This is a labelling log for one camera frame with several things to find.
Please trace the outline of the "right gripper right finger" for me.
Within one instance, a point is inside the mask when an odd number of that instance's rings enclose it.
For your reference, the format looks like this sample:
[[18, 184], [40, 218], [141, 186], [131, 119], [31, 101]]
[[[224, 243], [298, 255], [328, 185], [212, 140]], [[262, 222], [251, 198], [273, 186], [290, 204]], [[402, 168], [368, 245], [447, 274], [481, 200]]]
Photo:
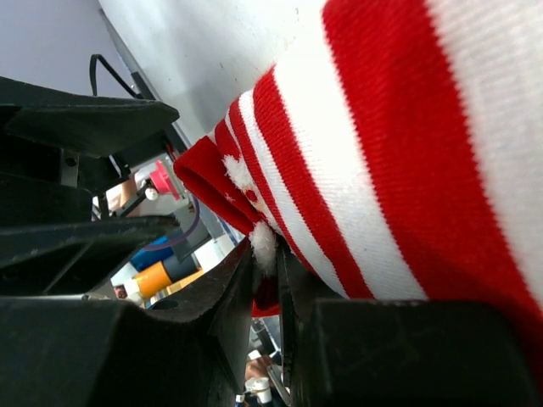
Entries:
[[277, 255], [284, 379], [295, 406], [539, 406], [506, 320], [462, 301], [341, 298]]

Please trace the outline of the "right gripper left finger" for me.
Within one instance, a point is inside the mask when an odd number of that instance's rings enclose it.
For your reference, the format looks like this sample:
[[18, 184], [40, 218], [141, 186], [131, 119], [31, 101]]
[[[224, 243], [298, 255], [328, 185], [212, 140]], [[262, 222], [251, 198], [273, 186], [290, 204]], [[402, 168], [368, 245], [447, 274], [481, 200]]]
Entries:
[[1, 302], [4, 406], [231, 406], [243, 391], [253, 254], [150, 309], [121, 300]]

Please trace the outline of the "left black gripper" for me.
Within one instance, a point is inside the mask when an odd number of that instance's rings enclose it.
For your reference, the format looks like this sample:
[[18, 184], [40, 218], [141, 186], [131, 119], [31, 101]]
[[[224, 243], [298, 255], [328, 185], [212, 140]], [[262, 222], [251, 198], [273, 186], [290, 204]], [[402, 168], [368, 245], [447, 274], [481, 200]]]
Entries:
[[90, 292], [178, 227], [159, 215], [89, 221], [92, 201], [128, 177], [124, 162], [113, 164], [116, 154], [178, 118], [156, 100], [1, 79], [3, 296]]

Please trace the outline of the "red white striped sock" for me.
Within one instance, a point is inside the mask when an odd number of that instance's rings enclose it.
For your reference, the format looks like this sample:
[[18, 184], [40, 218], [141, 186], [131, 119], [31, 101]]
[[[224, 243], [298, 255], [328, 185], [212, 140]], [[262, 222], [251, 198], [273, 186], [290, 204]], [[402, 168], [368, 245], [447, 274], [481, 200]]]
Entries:
[[328, 1], [175, 163], [347, 298], [467, 299], [542, 330], [542, 4]]

